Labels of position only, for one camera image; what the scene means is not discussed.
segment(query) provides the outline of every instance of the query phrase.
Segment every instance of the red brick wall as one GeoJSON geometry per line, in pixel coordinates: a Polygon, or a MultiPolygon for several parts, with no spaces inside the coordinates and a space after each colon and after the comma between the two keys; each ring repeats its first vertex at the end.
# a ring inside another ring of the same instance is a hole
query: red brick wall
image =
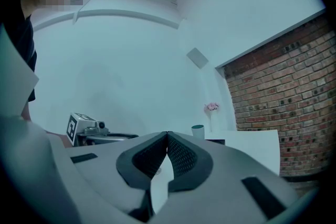
{"type": "Polygon", "coordinates": [[[328,165],[336,137],[335,41],[321,15],[224,67],[237,129],[278,130],[282,176],[328,165]]]}

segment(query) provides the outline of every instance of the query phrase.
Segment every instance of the flower vase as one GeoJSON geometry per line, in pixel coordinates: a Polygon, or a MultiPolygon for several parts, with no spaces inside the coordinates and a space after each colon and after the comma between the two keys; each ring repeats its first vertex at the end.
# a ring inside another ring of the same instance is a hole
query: flower vase
{"type": "Polygon", "coordinates": [[[219,117],[217,109],[210,111],[210,131],[212,133],[219,132],[219,117]]]}

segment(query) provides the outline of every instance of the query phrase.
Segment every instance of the black shirt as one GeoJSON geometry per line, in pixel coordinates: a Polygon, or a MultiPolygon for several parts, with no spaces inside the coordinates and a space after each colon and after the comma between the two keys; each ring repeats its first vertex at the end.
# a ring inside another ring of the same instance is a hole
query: black shirt
{"type": "MultiPolygon", "coordinates": [[[[3,23],[15,48],[31,70],[35,71],[37,54],[34,48],[33,27],[30,22],[30,17],[27,19],[24,17],[20,0],[10,0],[3,23]]],[[[35,91],[33,90],[28,101],[34,100],[35,91]]]]}

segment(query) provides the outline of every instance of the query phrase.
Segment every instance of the white cup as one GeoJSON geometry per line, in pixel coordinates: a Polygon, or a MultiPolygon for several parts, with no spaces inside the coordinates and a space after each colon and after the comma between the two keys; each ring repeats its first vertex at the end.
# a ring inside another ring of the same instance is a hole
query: white cup
{"type": "Polygon", "coordinates": [[[198,139],[204,140],[204,125],[195,125],[191,127],[191,131],[193,132],[193,136],[198,139]]]}

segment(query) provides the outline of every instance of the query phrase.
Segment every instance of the pink flower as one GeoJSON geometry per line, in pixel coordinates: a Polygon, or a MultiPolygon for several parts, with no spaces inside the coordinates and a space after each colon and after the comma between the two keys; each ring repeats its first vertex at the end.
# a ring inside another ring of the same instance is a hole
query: pink flower
{"type": "Polygon", "coordinates": [[[210,103],[204,106],[204,111],[213,111],[219,108],[219,104],[217,103],[210,103]]]}

